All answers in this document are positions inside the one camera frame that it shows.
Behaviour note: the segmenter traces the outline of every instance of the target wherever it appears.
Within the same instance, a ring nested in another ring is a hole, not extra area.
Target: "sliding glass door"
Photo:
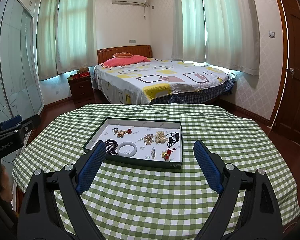
[[[35,73],[32,65],[32,53],[30,46],[30,29],[31,29],[31,16],[28,15],[25,11],[22,13],[21,19],[21,61],[22,69],[25,80],[25,87],[28,91],[29,99],[32,105],[32,109],[35,113],[39,112],[39,109],[42,106],[39,91],[35,83]]]
[[[18,114],[26,119],[37,114],[42,107],[32,64],[31,20],[17,0],[1,0],[0,123]],[[13,182],[13,162],[20,151],[2,158],[10,183]]]
[[[11,115],[26,119],[42,106],[30,52],[31,17],[17,0],[8,0],[0,33],[2,83]]]

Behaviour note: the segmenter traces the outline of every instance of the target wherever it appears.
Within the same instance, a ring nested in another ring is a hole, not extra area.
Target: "wall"
[[[173,43],[172,0],[149,0],[151,45],[154,57],[171,58]],[[276,0],[255,0],[260,28],[260,75],[236,72],[233,94],[223,98],[251,112],[270,119],[279,90],[283,60],[283,38],[279,7]],[[269,37],[275,32],[275,39]]]
[[[153,57],[171,59],[173,43],[173,0],[149,0]]]
[[[150,44],[149,8],[143,6],[112,4],[111,0],[96,0],[97,47]]]
[[[34,13],[34,33],[36,33],[39,3],[40,0],[37,0]],[[146,19],[144,19],[144,10],[146,10]],[[96,0],[96,25],[98,49],[150,44],[149,8],[112,4],[111,0]],[[129,44],[129,40],[136,40],[136,44]],[[74,73],[76,71],[40,81],[40,89],[46,105],[71,96],[67,77]],[[93,67],[90,67],[90,74],[92,77]],[[95,82],[92,85],[94,89],[97,89]]]
[[[270,119],[279,90],[282,61],[282,24],[277,0],[255,0],[260,29],[260,75],[237,72],[234,93],[225,100]],[[275,32],[275,39],[269,37]]]

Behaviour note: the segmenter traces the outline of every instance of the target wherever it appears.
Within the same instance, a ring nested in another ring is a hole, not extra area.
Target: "light switch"
[[[269,37],[275,39],[275,34],[274,34],[274,32],[269,32]]]

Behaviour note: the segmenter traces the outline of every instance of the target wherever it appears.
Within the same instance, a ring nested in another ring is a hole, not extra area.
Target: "bangle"
[[[133,151],[130,152],[130,153],[122,153],[122,152],[120,152],[121,147],[126,146],[126,145],[132,146],[134,148]],[[132,157],[133,155],[135,155],[137,153],[137,147],[132,142],[123,142],[123,143],[119,144],[119,146],[117,148],[117,153],[118,153],[119,156],[122,156],[122,157]]]

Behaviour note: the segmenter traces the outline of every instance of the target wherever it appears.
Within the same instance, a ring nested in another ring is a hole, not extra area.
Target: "wooden door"
[[[300,2],[282,0],[288,28],[288,73],[273,130],[300,144]]]

